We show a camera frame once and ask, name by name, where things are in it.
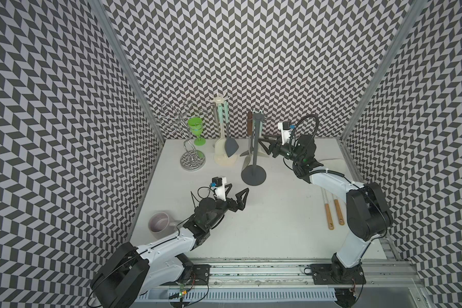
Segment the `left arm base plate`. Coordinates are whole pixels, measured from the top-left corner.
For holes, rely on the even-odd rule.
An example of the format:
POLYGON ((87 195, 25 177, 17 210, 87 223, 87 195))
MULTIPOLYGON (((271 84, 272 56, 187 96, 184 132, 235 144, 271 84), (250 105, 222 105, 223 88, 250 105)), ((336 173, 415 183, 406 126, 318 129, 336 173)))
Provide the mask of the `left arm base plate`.
POLYGON ((180 277, 173 284, 185 284, 187 286, 206 286, 210 279, 210 264, 194 264, 186 266, 180 277))

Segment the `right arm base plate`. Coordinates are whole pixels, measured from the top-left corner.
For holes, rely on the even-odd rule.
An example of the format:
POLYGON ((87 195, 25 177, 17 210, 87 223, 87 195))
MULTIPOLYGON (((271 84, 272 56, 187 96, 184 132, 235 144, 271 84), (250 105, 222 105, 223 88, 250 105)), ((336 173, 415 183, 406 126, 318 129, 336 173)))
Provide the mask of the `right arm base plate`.
POLYGON ((315 285, 364 285, 367 283, 364 271, 358 264, 345 268, 342 264, 310 264, 311 276, 315 285))

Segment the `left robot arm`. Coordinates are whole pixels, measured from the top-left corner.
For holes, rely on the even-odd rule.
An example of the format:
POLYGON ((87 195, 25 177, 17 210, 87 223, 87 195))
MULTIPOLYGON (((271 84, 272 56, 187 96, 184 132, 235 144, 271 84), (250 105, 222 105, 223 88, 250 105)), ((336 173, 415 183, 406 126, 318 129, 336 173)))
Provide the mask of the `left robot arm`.
POLYGON ((201 246, 228 211, 246 207, 250 190, 230 198, 231 188, 230 184, 215 187, 214 195, 202 199, 172 234, 145 245, 120 245, 92 279, 87 306, 130 307, 155 287, 191 278, 193 264, 186 253, 201 246))

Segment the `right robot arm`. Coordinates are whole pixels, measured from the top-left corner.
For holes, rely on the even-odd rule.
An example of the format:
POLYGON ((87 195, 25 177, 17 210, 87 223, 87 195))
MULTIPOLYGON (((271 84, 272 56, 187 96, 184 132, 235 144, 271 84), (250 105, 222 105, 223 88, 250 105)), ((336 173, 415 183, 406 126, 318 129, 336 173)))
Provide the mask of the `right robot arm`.
POLYGON ((315 135, 296 136, 299 126, 309 119, 314 121, 315 128, 319 127, 319 117, 308 114, 297 124, 279 123, 281 133, 278 135, 260 137, 254 133, 254 145, 262 146, 268 155, 290 160, 296 178, 321 187, 346 205, 349 233, 329 263, 309 267, 314 283, 365 284, 361 260, 372 241, 385 237, 393 224, 390 207, 380 185, 349 180, 343 173, 317 161, 315 135))

